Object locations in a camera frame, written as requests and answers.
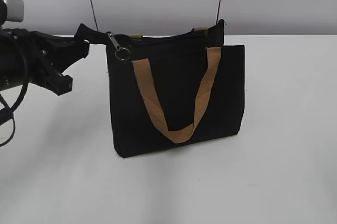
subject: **tan strap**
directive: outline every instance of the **tan strap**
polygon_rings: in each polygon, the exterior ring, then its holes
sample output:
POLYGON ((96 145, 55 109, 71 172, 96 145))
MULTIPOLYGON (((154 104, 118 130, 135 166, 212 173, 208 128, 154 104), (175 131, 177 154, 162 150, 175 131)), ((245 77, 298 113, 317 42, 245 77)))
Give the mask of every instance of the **tan strap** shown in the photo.
POLYGON ((143 97, 144 104, 147 113, 152 121, 152 124, 172 142, 179 144, 189 140, 192 137, 201 118, 206 112, 220 59, 220 47, 207 48, 208 67, 201 80, 198 92, 196 94, 194 122, 187 127, 177 131, 168 130, 164 112, 158 100, 158 96, 154 86, 149 60, 141 59, 132 61, 138 87, 143 97))
POLYGON ((196 27, 196 28, 193 28, 193 31, 194 32, 203 31, 205 34, 205 37, 207 37, 209 34, 209 28, 207 27, 196 27))
POLYGON ((133 38, 133 39, 143 39, 143 35, 141 34, 128 35, 128 37, 133 38))

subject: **white wall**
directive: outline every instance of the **white wall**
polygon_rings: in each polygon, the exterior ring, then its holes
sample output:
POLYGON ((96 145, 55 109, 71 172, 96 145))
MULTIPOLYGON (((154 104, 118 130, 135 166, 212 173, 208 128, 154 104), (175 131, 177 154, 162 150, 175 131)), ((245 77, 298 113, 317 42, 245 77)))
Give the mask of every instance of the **white wall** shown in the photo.
MULTIPOLYGON (((94 28, 89 0, 24 0, 26 27, 74 34, 80 22, 94 28)), ((102 31, 178 34, 215 22, 218 0, 93 0, 102 31)), ((335 0, 223 0, 220 14, 231 34, 337 34, 335 0)))

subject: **bag handle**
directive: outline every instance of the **bag handle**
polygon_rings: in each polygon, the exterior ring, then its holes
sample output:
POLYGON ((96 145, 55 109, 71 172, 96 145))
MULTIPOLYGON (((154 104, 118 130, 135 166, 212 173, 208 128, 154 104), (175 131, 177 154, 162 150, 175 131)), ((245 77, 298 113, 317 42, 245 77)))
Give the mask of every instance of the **bag handle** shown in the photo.
POLYGON ((147 58, 132 61, 138 87, 153 126, 175 144, 180 144, 189 140, 192 137, 201 118, 204 116, 210 100, 214 78, 220 59, 221 47, 207 48, 208 67, 196 94, 194 121, 187 127, 177 131, 169 131, 167 128, 164 112, 155 90, 150 61, 147 58))

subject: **bag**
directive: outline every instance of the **bag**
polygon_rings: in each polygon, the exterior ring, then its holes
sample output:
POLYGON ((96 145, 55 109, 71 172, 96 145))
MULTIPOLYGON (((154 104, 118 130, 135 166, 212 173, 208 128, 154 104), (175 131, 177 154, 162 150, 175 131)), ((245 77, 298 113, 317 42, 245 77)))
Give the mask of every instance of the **bag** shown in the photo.
POLYGON ((222 46, 221 22, 169 38, 115 35, 130 50, 126 61, 115 57, 106 34, 80 26, 76 39, 106 45, 113 141, 121 157, 239 132, 244 46, 222 46))

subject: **key ring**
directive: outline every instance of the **key ring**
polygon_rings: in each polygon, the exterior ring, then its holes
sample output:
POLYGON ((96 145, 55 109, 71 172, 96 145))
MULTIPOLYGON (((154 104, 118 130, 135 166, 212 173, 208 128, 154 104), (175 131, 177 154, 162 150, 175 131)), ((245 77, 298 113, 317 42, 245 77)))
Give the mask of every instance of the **key ring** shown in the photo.
POLYGON ((121 47, 119 45, 119 43, 117 42, 117 40, 115 39, 115 36, 113 33, 111 32, 107 32, 108 37, 110 38, 112 44, 114 45, 116 51, 115 51, 115 57, 119 60, 119 61, 127 61, 130 59, 131 56, 131 51, 128 48, 125 47, 121 47), (127 57, 126 58, 121 58, 118 56, 118 53, 125 51, 127 52, 127 57))

